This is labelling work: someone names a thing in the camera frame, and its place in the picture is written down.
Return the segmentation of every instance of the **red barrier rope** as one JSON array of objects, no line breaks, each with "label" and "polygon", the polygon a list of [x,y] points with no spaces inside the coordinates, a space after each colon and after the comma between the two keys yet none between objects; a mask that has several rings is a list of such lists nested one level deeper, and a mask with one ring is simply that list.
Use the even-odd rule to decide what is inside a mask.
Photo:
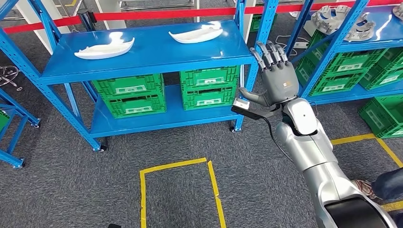
[{"label": "red barrier rope", "polygon": [[[323,6],[346,5],[353,6],[355,1],[317,3],[313,4],[311,10],[318,10]],[[368,6],[380,6],[390,4],[400,4],[401,0],[371,0]],[[277,13],[301,11],[303,5],[279,5]],[[245,14],[261,14],[263,6],[246,7]],[[191,18],[191,17],[211,17],[211,16],[230,16],[235,14],[235,8],[213,8],[213,9],[182,9],[182,10],[166,10],[166,11],[136,11],[136,12],[119,12],[119,13],[94,13],[97,20],[144,20],[144,19],[168,19],[168,18]],[[62,18],[54,20],[56,26],[68,26],[80,24],[78,16]],[[17,32],[33,31],[43,29],[42,23],[34,23],[27,25],[19,25],[4,28],[8,34]]]}]

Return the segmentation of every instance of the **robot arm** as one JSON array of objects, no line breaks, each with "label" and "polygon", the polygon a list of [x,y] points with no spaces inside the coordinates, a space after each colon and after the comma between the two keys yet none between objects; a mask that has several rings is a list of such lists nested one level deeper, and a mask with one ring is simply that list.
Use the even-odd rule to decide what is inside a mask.
[{"label": "robot arm", "polygon": [[283,121],[277,126],[277,134],[305,178],[318,226],[395,228],[388,213],[357,189],[339,168],[332,143],[309,102],[297,97],[297,76],[283,48],[269,41],[272,58],[264,44],[257,45],[262,49],[263,59],[255,49],[251,48],[251,52],[259,63],[267,90],[255,94],[240,88],[240,93],[252,102],[275,108],[267,112],[250,110],[248,101],[237,98],[232,111],[255,120],[263,118],[268,123],[268,117],[282,113]]}]

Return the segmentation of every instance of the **green plastic crate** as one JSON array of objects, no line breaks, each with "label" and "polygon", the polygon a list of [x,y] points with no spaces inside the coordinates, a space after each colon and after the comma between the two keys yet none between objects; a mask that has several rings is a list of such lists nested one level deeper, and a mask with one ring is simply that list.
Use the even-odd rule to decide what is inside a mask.
[{"label": "green plastic crate", "polygon": [[115,118],[166,112],[165,97],[162,94],[107,100],[105,104]]},{"label": "green plastic crate", "polygon": [[318,80],[312,90],[309,92],[310,96],[317,96],[323,94],[332,94],[350,91],[364,76],[363,73],[328,76]]},{"label": "green plastic crate", "polygon": [[[325,38],[325,35],[319,31],[315,31],[314,35],[309,42],[308,48]],[[310,59],[314,64],[314,67],[309,69],[310,74],[314,71],[315,66],[319,64],[320,59],[323,56],[326,48],[329,46],[330,41],[325,42],[323,45],[314,49],[312,52],[306,55],[306,58]],[[377,49],[369,51],[359,52],[345,52],[338,53],[329,62],[324,73],[332,74],[354,74],[364,73],[368,71],[387,51],[387,49]]]},{"label": "green plastic crate", "polygon": [[191,110],[232,105],[235,99],[235,90],[236,86],[182,91],[183,108],[184,110]]},{"label": "green plastic crate", "polygon": [[[274,14],[273,23],[276,21],[277,14]],[[257,32],[259,30],[260,21],[262,20],[261,14],[254,14],[252,17],[252,23],[250,24],[250,32]]]},{"label": "green plastic crate", "polygon": [[160,94],[163,89],[163,75],[141,75],[92,81],[104,100]]},{"label": "green plastic crate", "polygon": [[182,91],[236,86],[240,66],[181,71]]},{"label": "green plastic crate", "polygon": [[9,119],[10,119],[9,115],[7,115],[5,111],[0,110],[0,129],[3,129],[3,127],[9,121]]},{"label": "green plastic crate", "polygon": [[360,85],[366,90],[375,89],[403,79],[403,69],[383,69],[375,64],[361,79]]},{"label": "green plastic crate", "polygon": [[[297,78],[299,82],[305,86],[307,83],[309,77],[311,77],[313,71],[315,70],[316,65],[312,63],[312,61],[309,58],[302,58],[297,67],[295,68],[295,73],[297,74]],[[345,76],[345,75],[352,75],[352,74],[362,74],[365,73],[366,71],[358,71],[358,72],[351,72],[351,71],[342,71],[342,72],[330,72],[328,70],[325,70],[318,81],[324,80],[327,78],[333,78],[335,76]]]},{"label": "green plastic crate", "polygon": [[378,138],[403,137],[403,95],[375,97],[360,116]]},{"label": "green plastic crate", "polygon": [[383,69],[395,70],[403,68],[403,48],[389,48],[379,59],[378,65]]}]

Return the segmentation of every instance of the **black cable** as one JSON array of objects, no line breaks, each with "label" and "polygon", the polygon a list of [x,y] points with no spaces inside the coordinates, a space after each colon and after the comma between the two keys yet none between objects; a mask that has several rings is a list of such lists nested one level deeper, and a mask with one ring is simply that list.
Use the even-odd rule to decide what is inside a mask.
[{"label": "black cable", "polygon": [[264,117],[263,119],[266,121],[267,125],[269,126],[270,137],[271,137],[271,139],[273,140],[274,144],[281,150],[281,152],[283,152],[283,154],[284,154],[292,163],[294,163],[294,162],[292,161],[292,159],[289,157],[289,155],[280,147],[279,144],[277,144],[276,140],[274,139],[273,132],[272,132],[272,130],[271,130],[271,124],[270,124],[269,120],[268,120],[266,117]]}]

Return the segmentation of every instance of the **white label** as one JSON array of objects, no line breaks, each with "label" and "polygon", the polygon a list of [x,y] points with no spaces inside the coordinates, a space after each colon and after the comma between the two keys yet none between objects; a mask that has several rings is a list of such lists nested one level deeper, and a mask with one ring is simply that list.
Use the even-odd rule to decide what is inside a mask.
[{"label": "white label", "polygon": [[333,85],[333,86],[326,86],[325,88],[323,88],[322,92],[326,92],[326,91],[332,91],[332,90],[338,90],[338,89],[343,89],[345,86],[345,84],[343,85]]},{"label": "white label", "polygon": [[321,59],[321,58],[322,58],[322,53],[320,53],[320,51],[318,51],[317,49],[315,49],[314,55],[315,55],[316,58],[318,58],[318,59]]},{"label": "white label", "polygon": [[368,114],[369,118],[375,123],[375,125],[379,128],[382,129],[384,128],[384,124],[378,119],[378,117],[375,115],[375,113],[370,109],[367,110],[366,113]]},{"label": "white label", "polygon": [[309,79],[309,75],[306,73],[305,69],[300,69],[299,72],[301,73],[301,76],[305,79]]},{"label": "white label", "polygon": [[392,135],[400,135],[400,134],[403,134],[403,130],[396,131],[396,132],[393,133]]},{"label": "white label", "polygon": [[364,75],[364,78],[365,78],[366,80],[368,80],[368,81],[371,80],[371,78],[373,78],[373,77],[374,77],[374,76],[371,75],[369,72]]},{"label": "white label", "polygon": [[207,79],[198,79],[196,81],[197,86],[215,84],[215,83],[224,83],[223,77],[215,77],[215,78],[207,78]]},{"label": "white label", "polygon": [[386,58],[386,59],[388,59],[388,60],[390,60],[391,59],[391,57],[392,57],[392,52],[391,51],[387,51],[385,54],[384,54],[384,57]]},{"label": "white label", "polygon": [[384,80],[380,83],[380,85],[385,84],[385,83],[388,83],[388,82],[395,81],[395,80],[397,80],[397,78],[398,78],[399,76],[400,76],[400,75],[395,75],[395,76],[392,76],[392,77],[390,77],[390,78],[386,78],[386,79],[384,79]]},{"label": "white label", "polygon": [[130,86],[130,87],[122,87],[116,88],[116,94],[127,94],[131,92],[140,92],[147,90],[145,85],[137,85],[137,86]]},{"label": "white label", "polygon": [[345,70],[355,70],[355,69],[360,69],[363,66],[362,63],[357,63],[357,64],[351,64],[351,65],[343,65],[339,66],[337,71],[345,71]]},{"label": "white label", "polygon": [[152,110],[153,110],[153,108],[151,106],[140,107],[140,108],[126,108],[126,114],[149,112]]},{"label": "white label", "polygon": [[213,105],[221,103],[221,98],[211,99],[211,100],[204,100],[204,101],[197,101],[196,106],[203,106],[203,105]]}]

